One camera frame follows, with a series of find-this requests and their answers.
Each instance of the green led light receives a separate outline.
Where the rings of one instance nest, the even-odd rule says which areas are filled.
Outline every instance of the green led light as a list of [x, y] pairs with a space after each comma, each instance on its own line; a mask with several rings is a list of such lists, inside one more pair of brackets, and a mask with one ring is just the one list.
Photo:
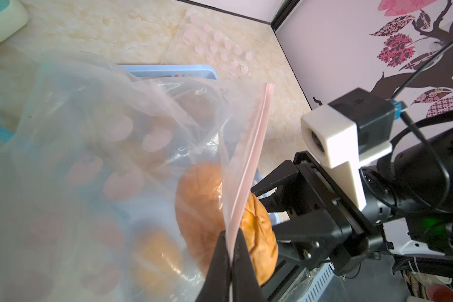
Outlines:
[[[432, 226], [434, 226], [437, 223], [441, 223], [443, 220], [437, 219], [437, 218], [425, 218], [423, 219], [422, 223], [425, 229], [428, 229]], [[429, 234], [431, 235], [444, 235], [444, 225], [441, 224], [440, 226], [437, 226], [431, 230], [429, 230]]]

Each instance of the blue cable clip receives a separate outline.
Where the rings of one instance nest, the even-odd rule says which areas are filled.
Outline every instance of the blue cable clip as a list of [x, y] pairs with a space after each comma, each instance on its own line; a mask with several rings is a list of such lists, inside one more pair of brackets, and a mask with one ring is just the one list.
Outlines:
[[401, 105], [401, 103], [396, 102], [393, 99], [389, 99], [389, 102], [391, 104], [393, 104], [394, 107], [396, 108], [396, 113], [394, 114], [394, 119], [397, 120], [401, 116], [401, 110], [403, 109], [403, 106]]

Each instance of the bun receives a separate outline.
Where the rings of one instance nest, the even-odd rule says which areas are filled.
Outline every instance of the bun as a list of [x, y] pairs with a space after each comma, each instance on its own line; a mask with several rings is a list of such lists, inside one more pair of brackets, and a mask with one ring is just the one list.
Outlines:
[[133, 244], [131, 271], [136, 283], [149, 295], [174, 293], [182, 271], [179, 245], [161, 229], [148, 231]]
[[[217, 163], [189, 168], [176, 189], [176, 221], [190, 256], [206, 275], [221, 231], [225, 229], [222, 203], [222, 174]], [[243, 231], [258, 283], [273, 274], [278, 245], [263, 204], [250, 193], [242, 216]]]

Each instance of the screw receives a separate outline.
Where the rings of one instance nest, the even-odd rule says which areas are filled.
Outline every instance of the screw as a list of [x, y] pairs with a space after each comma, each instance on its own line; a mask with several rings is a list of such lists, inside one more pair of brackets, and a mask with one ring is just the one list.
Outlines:
[[312, 255], [305, 249], [305, 250], [304, 250], [304, 257], [305, 257], [306, 259], [310, 259], [310, 258], [312, 258]]

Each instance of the wall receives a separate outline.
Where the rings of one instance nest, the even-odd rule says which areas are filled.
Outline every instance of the wall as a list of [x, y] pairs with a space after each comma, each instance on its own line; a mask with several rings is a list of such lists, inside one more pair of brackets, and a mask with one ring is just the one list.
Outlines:
[[195, 0], [195, 2], [271, 22], [284, 0]]
[[[385, 4], [391, 4], [393, 7], [386, 10]], [[437, 51], [441, 48], [440, 45], [453, 39], [453, 5], [449, 7], [440, 23], [435, 24], [446, 7], [446, 0], [356, 0], [355, 2], [305, 0], [298, 5], [276, 34], [313, 109], [318, 106], [313, 98], [326, 104], [356, 87], [373, 91], [387, 99], [404, 79], [414, 72], [414, 69], [419, 68], [418, 65], [412, 67], [414, 69], [402, 69], [407, 63], [415, 61], [420, 55]], [[411, 22], [414, 19], [421, 22], [419, 25], [424, 25], [422, 19], [418, 21], [422, 14], [421, 8], [428, 14], [430, 22], [423, 30], [419, 27], [417, 30]], [[391, 28], [391, 31], [397, 29], [394, 33], [372, 35], [390, 21], [402, 16], [405, 16], [407, 22], [398, 23], [398, 27], [401, 28]], [[387, 62], [381, 61], [378, 56], [386, 57], [380, 55], [387, 46], [385, 43], [389, 38], [397, 39], [399, 43], [403, 38], [398, 36], [399, 34], [405, 35], [406, 42], [401, 44], [405, 49], [406, 60], [398, 64], [393, 62], [394, 59]], [[422, 75], [412, 87], [406, 88], [399, 96], [399, 100], [404, 100], [410, 106], [408, 113], [413, 119], [420, 120], [429, 114], [434, 115], [447, 110], [448, 108], [443, 109], [441, 106], [442, 102], [451, 106], [449, 109], [453, 109], [453, 50], [447, 52], [438, 63]], [[442, 88], [445, 91], [437, 94], [441, 97], [439, 101], [434, 102], [433, 99], [426, 98], [415, 102], [422, 93], [435, 88]], [[434, 110], [432, 106], [435, 104], [440, 105], [441, 109]], [[423, 132], [431, 137], [451, 127], [453, 122], [428, 127]], [[396, 135], [404, 128], [405, 125], [401, 120], [397, 120], [392, 135]], [[403, 150], [417, 143], [414, 136], [407, 136], [401, 141], [397, 150]]]

